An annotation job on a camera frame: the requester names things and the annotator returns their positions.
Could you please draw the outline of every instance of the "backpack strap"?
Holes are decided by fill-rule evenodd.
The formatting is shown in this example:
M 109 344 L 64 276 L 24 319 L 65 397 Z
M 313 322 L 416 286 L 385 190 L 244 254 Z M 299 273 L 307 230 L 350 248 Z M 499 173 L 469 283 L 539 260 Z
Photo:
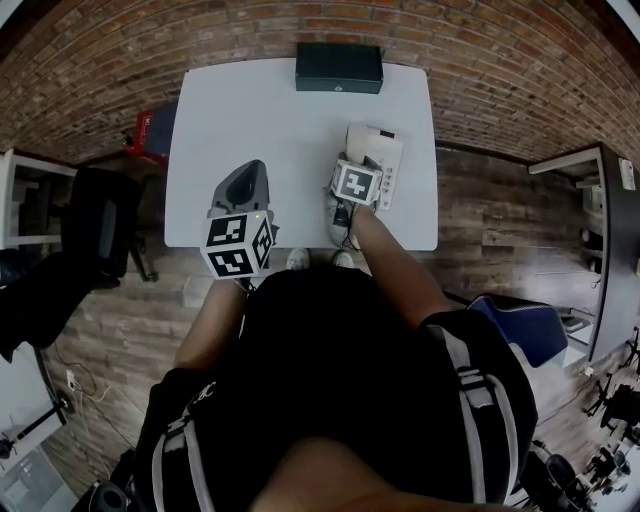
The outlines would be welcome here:
M 191 481 L 199 509 L 202 512 L 215 512 L 206 477 L 202 469 L 202 457 L 195 430 L 195 423 L 193 418 L 188 415 L 183 416 L 169 425 L 167 432 L 162 434 L 153 451 L 151 462 L 153 498 L 158 512 L 165 512 L 166 510 L 164 503 L 162 458 L 165 453 L 176 450 L 186 450 Z
M 515 486 L 518 473 L 518 435 L 513 411 L 504 386 L 499 379 L 493 375 L 483 374 L 479 368 L 472 364 L 466 342 L 441 326 L 429 325 L 428 329 L 437 339 L 445 342 L 453 367 L 460 379 L 459 398 L 471 464 L 473 501 L 474 503 L 486 503 L 482 443 L 473 414 L 474 409 L 482 407 L 498 407 L 504 421 L 509 450 L 508 496 Z

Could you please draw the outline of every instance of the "blue chair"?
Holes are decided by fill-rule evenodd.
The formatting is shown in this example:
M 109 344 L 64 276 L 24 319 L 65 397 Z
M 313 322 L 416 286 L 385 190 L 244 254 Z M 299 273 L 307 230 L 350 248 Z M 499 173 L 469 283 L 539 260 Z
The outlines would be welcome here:
M 562 352 L 569 342 L 555 308 L 539 302 L 486 293 L 471 302 L 446 293 L 467 309 L 481 311 L 496 325 L 507 343 L 518 345 L 534 368 Z

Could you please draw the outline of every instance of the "white table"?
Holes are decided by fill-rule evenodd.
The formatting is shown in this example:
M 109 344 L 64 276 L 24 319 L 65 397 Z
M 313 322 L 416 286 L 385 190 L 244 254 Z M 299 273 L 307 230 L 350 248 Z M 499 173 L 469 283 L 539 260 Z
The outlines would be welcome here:
M 65 167 L 64 165 L 43 162 L 34 158 L 16 155 L 13 149 L 0 156 L 0 249 L 28 244 L 57 243 L 60 241 L 59 235 L 38 235 L 38 236 L 18 236 L 14 222 L 13 191 L 16 184 L 16 166 L 29 167 L 39 171 L 64 174 L 74 177 L 76 169 Z M 30 187 L 24 182 L 19 183 L 21 187 Z
M 221 64 L 187 72 L 169 159 L 165 242 L 198 247 L 216 186 L 253 159 L 267 166 L 279 247 L 330 248 L 322 188 L 349 123 L 396 133 L 404 142 L 389 211 L 378 217 L 406 248 L 438 239 L 436 158 L 427 77 L 384 65 L 378 95 L 297 92 L 295 59 Z

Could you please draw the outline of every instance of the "brick wall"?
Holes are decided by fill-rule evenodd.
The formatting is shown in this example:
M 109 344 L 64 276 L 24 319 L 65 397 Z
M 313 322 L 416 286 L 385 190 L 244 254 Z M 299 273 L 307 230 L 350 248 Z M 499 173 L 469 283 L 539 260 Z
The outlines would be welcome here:
M 533 160 L 603 140 L 640 164 L 640 79 L 577 1 L 62 0 L 0 64 L 0 149 L 117 150 L 187 69 L 348 41 L 427 70 L 439 139 Z

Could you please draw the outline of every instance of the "black shirt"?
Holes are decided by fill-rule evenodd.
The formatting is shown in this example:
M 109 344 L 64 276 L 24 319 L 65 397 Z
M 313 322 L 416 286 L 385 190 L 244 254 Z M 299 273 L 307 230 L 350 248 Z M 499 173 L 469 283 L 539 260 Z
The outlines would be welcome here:
M 134 475 L 143 509 L 154 510 L 153 448 L 188 404 L 217 512 L 246 510 L 291 445 L 309 437 L 344 443 L 402 491 L 471 501 L 459 380 L 444 343 L 426 325 L 467 342 L 474 364 L 503 383 L 522 469 L 535 403 L 517 359 L 486 316 L 439 313 L 412 332 L 360 271 L 287 271 L 252 294 L 242 335 L 215 369 L 172 370 L 152 388 Z M 492 432 L 495 449 L 483 440 L 485 467 L 504 456 L 504 431 Z M 165 486 L 179 486 L 185 475 L 167 476 Z M 498 463 L 485 470 L 488 488 L 505 487 L 505 478 Z

